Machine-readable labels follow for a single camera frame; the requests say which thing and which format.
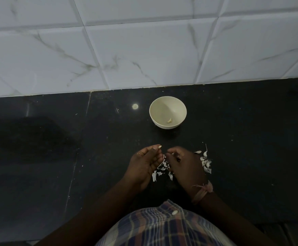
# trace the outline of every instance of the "forearm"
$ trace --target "forearm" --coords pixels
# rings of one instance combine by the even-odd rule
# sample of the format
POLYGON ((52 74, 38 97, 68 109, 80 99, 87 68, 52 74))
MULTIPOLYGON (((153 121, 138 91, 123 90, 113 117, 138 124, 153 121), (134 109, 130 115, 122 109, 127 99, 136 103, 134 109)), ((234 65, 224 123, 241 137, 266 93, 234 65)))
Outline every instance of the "forearm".
POLYGON ((238 246, 275 245, 252 223, 227 206, 215 193, 207 194, 199 204, 212 223, 238 246))
POLYGON ((122 218, 135 195, 136 191, 122 179, 93 206, 83 209, 37 245, 94 245, 122 218))

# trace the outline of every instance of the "wall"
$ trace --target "wall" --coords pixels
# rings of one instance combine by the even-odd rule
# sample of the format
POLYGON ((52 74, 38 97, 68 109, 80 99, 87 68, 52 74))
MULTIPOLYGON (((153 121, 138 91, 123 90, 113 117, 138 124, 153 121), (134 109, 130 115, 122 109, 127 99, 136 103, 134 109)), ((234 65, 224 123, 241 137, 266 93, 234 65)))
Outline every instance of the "wall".
POLYGON ((298 76, 298 0, 0 0, 0 96, 298 76))

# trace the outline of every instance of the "bracelet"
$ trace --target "bracelet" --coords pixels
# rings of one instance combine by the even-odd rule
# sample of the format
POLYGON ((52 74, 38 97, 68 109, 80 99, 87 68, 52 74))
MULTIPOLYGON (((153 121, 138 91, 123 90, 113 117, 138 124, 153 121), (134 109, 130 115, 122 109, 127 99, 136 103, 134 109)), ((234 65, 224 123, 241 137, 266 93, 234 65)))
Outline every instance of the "bracelet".
POLYGON ((197 194, 195 195, 195 197, 192 200, 193 204, 198 204, 198 202, 207 194, 207 193, 212 193, 212 183, 210 181, 208 181, 208 184, 206 185, 194 185, 196 187, 201 187, 201 189, 199 190, 199 192, 197 192, 197 194))

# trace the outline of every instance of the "pile of garlic peels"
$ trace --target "pile of garlic peels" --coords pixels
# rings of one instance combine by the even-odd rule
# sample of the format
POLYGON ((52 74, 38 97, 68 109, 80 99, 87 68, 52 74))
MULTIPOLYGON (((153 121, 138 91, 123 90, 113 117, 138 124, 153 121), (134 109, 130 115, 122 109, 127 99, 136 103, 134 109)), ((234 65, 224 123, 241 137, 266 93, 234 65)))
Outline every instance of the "pile of garlic peels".
MULTIPOLYGON (((204 171, 206 173, 212 174, 212 169, 210 169, 210 164, 212 163, 211 159, 207 159, 207 145, 206 145, 206 151, 204 152, 203 156, 200 157, 202 167, 204 168, 204 171)), ((170 165, 168 161, 166 161, 166 156, 164 155, 163 162, 157 167, 157 169, 152 173, 152 181, 157 181, 157 175, 161 176, 166 171, 168 172, 168 176, 171 180, 173 180, 173 174, 169 171, 170 165)))

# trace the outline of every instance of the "shirt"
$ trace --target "shirt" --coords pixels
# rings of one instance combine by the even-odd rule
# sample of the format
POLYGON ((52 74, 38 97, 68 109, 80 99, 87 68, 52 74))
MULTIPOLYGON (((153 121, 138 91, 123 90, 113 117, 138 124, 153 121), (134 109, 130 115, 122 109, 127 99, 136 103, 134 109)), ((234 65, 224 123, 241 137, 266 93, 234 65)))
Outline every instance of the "shirt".
POLYGON ((235 245, 208 220, 167 200, 130 213, 96 245, 235 245))

